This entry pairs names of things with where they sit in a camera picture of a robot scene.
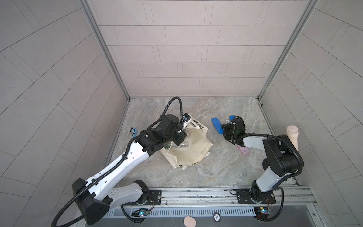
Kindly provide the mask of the pink plastic case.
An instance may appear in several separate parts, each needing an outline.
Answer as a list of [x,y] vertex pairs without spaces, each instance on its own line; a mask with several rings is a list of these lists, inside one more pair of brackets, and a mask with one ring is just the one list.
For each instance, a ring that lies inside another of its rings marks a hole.
[[249,151],[249,149],[247,147],[242,147],[240,145],[237,145],[237,147],[238,147],[238,149],[240,150],[240,152],[241,152],[241,154],[243,156],[247,156],[247,155],[250,154],[250,151]]

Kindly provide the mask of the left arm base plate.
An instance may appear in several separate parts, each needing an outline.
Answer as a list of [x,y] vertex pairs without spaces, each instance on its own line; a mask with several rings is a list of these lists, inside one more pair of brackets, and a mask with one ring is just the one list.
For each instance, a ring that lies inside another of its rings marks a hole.
[[147,197],[142,197],[136,202],[126,203],[126,206],[152,206],[160,205],[162,198],[162,190],[150,190]]

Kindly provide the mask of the cream canvas tote bag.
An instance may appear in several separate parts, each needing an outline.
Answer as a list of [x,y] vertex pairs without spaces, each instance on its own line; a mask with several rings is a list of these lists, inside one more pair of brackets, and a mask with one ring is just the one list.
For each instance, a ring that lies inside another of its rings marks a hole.
[[185,128],[187,136],[184,141],[179,146],[173,142],[165,144],[160,152],[173,168],[186,169],[196,165],[210,155],[210,148],[213,146],[207,139],[207,131],[206,126],[191,117]]

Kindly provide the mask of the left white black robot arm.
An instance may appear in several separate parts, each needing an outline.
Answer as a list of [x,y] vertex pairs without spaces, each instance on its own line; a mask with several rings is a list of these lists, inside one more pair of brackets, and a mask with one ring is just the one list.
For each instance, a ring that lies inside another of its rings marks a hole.
[[147,199],[147,186],[138,180],[129,186],[115,189],[116,184],[134,167],[161,150],[165,144],[180,145],[186,138],[186,126],[191,116],[185,113],[181,119],[172,114],[161,117],[155,129],[146,129],[132,138],[125,152],[92,177],[77,179],[72,184],[75,203],[81,219],[93,225],[102,219],[111,207]]

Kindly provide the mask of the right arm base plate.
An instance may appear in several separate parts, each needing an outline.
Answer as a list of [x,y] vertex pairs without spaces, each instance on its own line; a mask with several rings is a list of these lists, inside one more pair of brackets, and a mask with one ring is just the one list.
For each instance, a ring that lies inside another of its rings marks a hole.
[[267,204],[276,203],[273,191],[261,192],[259,188],[236,189],[239,204]]

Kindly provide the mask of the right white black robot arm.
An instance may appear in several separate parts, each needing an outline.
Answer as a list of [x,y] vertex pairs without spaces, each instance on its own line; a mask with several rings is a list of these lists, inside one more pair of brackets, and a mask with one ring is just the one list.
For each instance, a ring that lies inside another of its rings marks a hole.
[[273,191],[289,178],[301,174],[304,166],[298,152],[299,130],[295,125],[286,128],[286,134],[278,136],[246,133],[240,116],[221,125],[225,140],[242,148],[256,148],[265,152],[262,165],[264,173],[251,184],[251,189],[236,189],[234,195],[240,204],[275,202]]

